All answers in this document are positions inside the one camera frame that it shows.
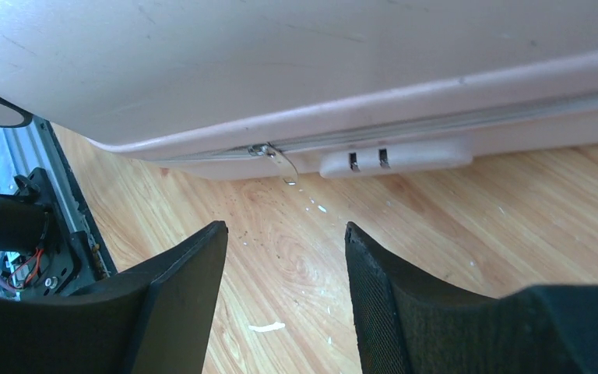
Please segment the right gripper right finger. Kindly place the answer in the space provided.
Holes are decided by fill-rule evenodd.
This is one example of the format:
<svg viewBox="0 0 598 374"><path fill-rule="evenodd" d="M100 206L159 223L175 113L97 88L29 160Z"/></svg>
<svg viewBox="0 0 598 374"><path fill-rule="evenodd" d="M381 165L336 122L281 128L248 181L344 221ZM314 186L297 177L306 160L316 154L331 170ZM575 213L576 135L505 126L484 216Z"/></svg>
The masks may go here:
<svg viewBox="0 0 598 374"><path fill-rule="evenodd" d="M598 285L490 298L414 266L355 223L345 254L365 373L598 373Z"/></svg>

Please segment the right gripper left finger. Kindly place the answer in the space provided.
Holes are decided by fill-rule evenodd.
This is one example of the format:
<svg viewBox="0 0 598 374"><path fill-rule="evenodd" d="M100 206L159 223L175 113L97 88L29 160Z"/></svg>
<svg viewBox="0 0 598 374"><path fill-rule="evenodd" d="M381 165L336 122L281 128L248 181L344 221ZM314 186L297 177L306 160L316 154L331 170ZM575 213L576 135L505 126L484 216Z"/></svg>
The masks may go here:
<svg viewBox="0 0 598 374"><path fill-rule="evenodd" d="M0 298L0 373L200 373L227 239L214 221L68 296Z"/></svg>

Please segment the pink suitcase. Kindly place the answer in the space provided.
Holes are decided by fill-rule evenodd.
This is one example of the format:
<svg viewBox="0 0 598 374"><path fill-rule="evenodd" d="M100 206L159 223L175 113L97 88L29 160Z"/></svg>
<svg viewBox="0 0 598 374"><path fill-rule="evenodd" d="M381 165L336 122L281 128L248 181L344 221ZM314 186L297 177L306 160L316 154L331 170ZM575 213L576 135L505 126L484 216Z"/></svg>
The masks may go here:
<svg viewBox="0 0 598 374"><path fill-rule="evenodd" d="M0 127L213 179L598 143L598 1L0 1Z"/></svg>

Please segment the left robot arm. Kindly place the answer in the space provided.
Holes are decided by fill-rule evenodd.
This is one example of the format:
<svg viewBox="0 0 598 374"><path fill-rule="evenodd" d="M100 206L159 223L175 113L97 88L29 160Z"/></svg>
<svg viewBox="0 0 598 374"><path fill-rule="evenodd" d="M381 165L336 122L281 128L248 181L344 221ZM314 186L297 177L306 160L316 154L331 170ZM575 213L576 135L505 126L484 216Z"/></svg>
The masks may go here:
<svg viewBox="0 0 598 374"><path fill-rule="evenodd" d="M24 175L14 181L17 194L0 194L0 251L31 254L43 245L52 222L48 209L37 203L39 185Z"/></svg>

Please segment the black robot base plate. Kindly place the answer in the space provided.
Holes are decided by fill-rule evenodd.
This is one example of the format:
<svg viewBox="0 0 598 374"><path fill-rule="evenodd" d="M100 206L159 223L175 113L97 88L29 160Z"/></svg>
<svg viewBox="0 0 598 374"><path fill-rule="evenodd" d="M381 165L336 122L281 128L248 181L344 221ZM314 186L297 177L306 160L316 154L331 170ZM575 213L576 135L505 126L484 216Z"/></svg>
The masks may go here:
<svg viewBox="0 0 598 374"><path fill-rule="evenodd" d="M52 222L43 245L33 253L0 251L0 298L22 301L48 295L70 295L116 274L114 262L71 167L70 170L72 191L81 199L80 207L90 231L69 230L51 180L43 168L34 168L31 174L24 175L39 185L41 197L37 203L48 209Z"/></svg>

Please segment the aluminium frame rail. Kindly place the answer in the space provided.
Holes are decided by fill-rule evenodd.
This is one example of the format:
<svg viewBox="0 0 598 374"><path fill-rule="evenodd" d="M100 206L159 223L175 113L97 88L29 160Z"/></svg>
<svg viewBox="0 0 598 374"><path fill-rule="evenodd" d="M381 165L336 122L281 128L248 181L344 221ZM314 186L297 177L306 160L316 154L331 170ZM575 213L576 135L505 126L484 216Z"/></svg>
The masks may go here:
<svg viewBox="0 0 598 374"><path fill-rule="evenodd" d="M90 231L81 199L72 191L71 170L49 122L36 120L21 128L0 128L0 193L16 191L14 177L43 168L51 180L71 232Z"/></svg>

